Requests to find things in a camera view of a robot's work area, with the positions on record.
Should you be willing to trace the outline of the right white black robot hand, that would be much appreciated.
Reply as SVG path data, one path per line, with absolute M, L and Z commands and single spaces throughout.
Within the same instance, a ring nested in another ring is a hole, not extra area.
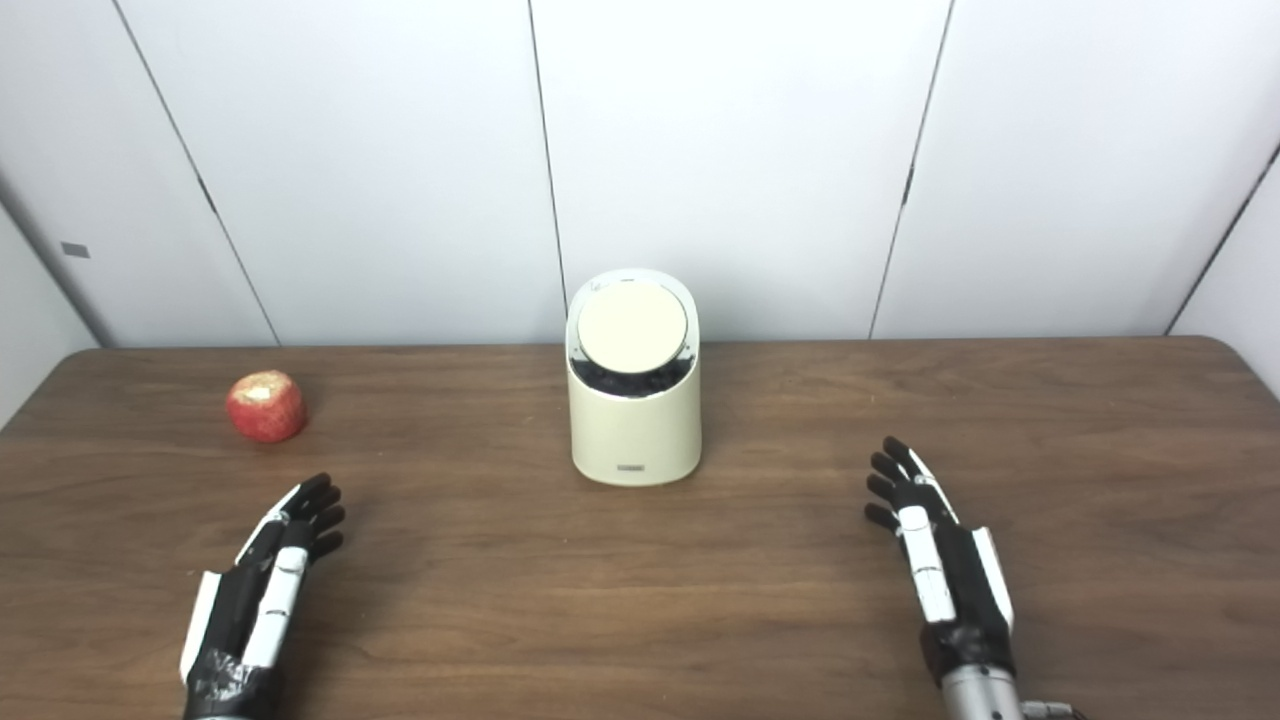
M 867 488 L 876 501 L 864 514 L 895 538 L 908 562 L 934 683 L 966 666 L 1015 676 L 1015 615 L 989 529 L 960 521 L 934 473 L 901 439 L 886 437 L 870 465 Z

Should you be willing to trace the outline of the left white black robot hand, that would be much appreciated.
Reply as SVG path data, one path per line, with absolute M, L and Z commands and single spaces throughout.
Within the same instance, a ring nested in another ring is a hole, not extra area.
M 205 571 L 180 652 L 186 719 L 274 719 L 279 661 L 305 578 L 344 537 L 340 488 L 320 473 L 260 519 L 225 571 Z

